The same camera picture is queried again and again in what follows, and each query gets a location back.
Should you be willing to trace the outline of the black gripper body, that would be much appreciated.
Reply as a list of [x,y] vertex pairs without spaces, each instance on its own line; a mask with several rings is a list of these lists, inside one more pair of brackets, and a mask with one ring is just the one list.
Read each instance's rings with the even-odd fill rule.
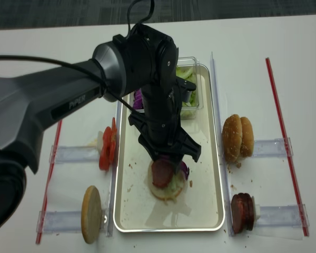
[[[149,84],[141,88],[144,95],[144,106],[149,105],[149,100],[154,94],[167,95],[172,98],[172,85],[164,90],[159,85]],[[201,155],[201,146],[196,143],[190,135],[181,127],[181,118],[171,123],[145,123],[135,120],[134,124],[140,132],[139,143],[145,148],[153,160],[155,156],[161,155],[163,159],[174,165],[182,161],[185,155],[189,155],[197,162]]]

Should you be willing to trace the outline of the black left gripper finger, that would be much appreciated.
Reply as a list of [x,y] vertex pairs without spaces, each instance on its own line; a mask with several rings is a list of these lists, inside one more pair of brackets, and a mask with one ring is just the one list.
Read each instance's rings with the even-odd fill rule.
[[175,167],[174,167],[174,174],[178,174],[180,169],[181,169],[181,161],[179,163],[176,163],[175,164]]

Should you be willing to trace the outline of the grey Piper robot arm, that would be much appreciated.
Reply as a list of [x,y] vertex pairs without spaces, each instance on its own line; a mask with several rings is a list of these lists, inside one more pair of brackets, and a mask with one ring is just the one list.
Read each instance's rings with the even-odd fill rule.
[[176,76],[179,50],[173,39],[138,23],[127,37],[100,44],[90,60],[32,74],[0,77],[0,227],[20,204],[25,168],[38,171],[44,131],[96,98],[121,101],[141,90],[144,113],[132,110],[130,125],[153,160],[178,166],[197,161],[201,146],[181,127],[182,103],[194,83]]

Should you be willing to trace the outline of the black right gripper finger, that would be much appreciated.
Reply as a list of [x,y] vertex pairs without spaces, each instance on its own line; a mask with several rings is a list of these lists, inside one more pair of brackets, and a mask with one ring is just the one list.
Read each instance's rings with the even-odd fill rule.
[[163,159],[163,156],[158,155],[158,156],[155,156],[155,157],[153,158],[153,161],[158,161],[158,160],[162,160],[162,159]]

